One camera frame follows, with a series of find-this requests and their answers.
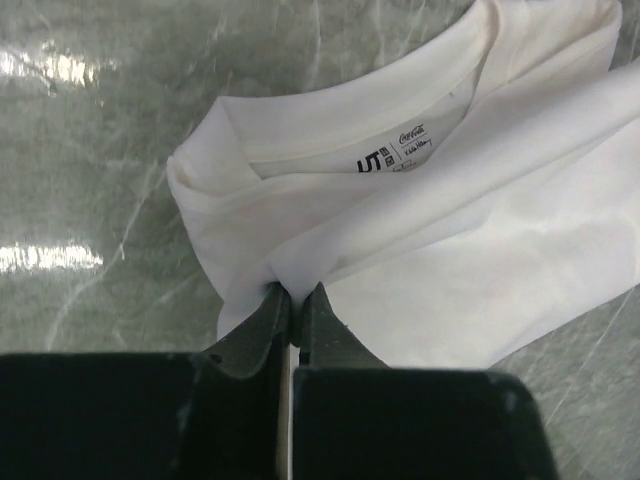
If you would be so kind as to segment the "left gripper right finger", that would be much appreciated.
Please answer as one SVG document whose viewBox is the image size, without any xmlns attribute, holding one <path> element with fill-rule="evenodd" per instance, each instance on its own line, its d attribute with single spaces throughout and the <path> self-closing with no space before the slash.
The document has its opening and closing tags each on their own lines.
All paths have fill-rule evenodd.
<svg viewBox="0 0 640 480">
<path fill-rule="evenodd" d="M 304 302 L 292 379 L 295 479 L 555 479 L 532 394 L 493 370 L 392 368 L 335 315 Z"/>
</svg>

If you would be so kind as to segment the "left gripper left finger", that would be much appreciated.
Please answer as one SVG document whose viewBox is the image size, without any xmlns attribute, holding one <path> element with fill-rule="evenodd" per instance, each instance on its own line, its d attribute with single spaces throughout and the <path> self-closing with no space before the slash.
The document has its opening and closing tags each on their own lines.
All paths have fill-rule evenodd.
<svg viewBox="0 0 640 480">
<path fill-rule="evenodd" d="M 1 358 L 5 479 L 283 479 L 290 299 L 202 352 Z"/>
</svg>

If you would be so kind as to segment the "white t-shirt red print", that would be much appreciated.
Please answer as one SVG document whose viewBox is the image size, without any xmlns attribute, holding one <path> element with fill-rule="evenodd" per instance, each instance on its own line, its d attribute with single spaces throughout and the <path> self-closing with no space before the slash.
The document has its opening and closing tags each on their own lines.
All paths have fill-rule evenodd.
<svg viewBox="0 0 640 480">
<path fill-rule="evenodd" d="M 639 66 L 617 1 L 476 1 L 306 94 L 221 96 L 167 162 L 230 339 L 323 286 L 382 361 L 488 367 L 639 282 Z"/>
</svg>

